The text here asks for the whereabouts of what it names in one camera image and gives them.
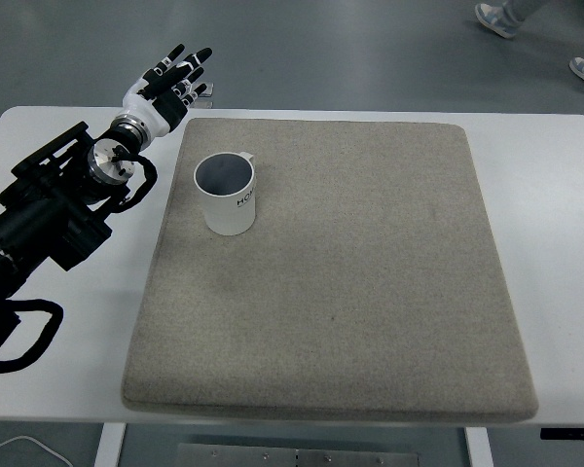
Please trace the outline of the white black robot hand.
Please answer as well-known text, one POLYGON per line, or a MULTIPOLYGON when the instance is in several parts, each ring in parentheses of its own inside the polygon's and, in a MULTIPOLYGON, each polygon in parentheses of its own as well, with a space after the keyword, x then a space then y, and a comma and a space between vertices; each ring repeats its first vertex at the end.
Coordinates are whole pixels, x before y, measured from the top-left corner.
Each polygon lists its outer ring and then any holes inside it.
POLYGON ((123 98, 124 114, 139 121, 152 141, 173 132, 189 112, 191 105, 203 94, 207 85, 195 82, 203 74, 203 65, 212 56, 211 48, 181 55, 185 46, 179 44, 148 69, 123 98))

